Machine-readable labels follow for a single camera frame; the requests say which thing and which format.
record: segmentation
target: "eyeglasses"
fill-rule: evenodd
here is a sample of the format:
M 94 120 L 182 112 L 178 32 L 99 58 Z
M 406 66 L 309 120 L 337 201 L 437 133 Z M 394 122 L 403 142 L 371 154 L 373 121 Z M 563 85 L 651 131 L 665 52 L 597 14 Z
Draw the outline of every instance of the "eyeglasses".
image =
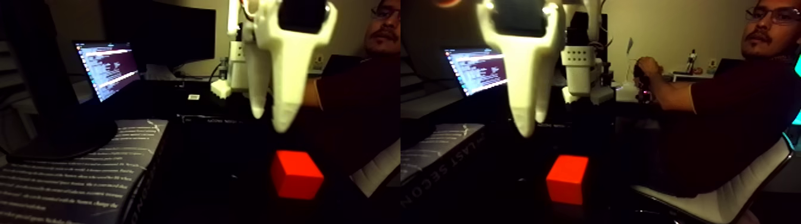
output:
M 746 10 L 746 19 L 750 22 L 762 20 L 769 13 L 773 13 L 771 20 L 777 25 L 787 25 L 801 21 L 801 12 L 792 7 L 782 7 L 775 10 L 768 10 L 763 7 L 751 7 Z
M 393 14 L 398 13 L 398 20 L 401 20 L 401 11 L 388 7 L 376 7 L 370 10 L 372 18 L 386 20 L 392 17 Z

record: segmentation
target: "maroon shirt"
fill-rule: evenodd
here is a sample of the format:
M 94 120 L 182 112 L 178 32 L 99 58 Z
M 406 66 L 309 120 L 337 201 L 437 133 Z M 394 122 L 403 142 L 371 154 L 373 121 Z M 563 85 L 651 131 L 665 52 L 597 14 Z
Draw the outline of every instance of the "maroon shirt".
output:
M 801 78 L 788 62 L 748 61 L 690 87 L 695 114 L 671 113 L 658 169 L 677 194 L 718 189 L 770 149 L 801 110 Z
M 401 137 L 399 58 L 374 58 L 317 80 L 322 113 L 313 145 L 352 174 Z

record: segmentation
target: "electrical outlet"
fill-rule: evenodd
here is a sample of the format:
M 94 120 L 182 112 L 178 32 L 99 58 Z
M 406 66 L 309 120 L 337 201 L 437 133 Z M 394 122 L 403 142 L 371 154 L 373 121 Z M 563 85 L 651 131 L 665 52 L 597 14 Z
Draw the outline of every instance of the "electrical outlet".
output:
M 314 62 L 312 62 L 312 70 L 322 70 L 323 69 L 323 55 L 318 54 L 314 56 Z

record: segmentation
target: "man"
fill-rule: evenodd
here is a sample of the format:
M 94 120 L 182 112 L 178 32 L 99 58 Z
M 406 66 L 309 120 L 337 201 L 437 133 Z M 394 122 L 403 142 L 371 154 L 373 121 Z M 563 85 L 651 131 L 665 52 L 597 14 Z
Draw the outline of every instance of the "man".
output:
M 368 58 L 351 70 L 309 80 L 297 119 L 300 141 L 322 150 L 346 175 L 400 137 L 400 0 L 382 0 L 372 9 L 364 48 Z
M 666 112 L 639 184 L 678 197 L 711 192 L 781 138 L 801 110 L 799 9 L 800 0 L 759 1 L 747 11 L 746 62 L 707 81 L 669 83 L 653 58 L 638 60 Z

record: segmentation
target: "red block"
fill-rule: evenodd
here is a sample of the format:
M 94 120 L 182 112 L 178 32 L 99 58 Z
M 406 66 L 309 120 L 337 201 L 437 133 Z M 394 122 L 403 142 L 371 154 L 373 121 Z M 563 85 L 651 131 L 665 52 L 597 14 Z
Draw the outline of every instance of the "red block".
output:
M 323 173 L 306 152 L 276 151 L 270 173 L 281 198 L 310 200 L 323 184 Z
M 551 167 L 545 182 L 552 202 L 581 205 L 582 180 L 587 168 L 587 157 L 560 155 Z

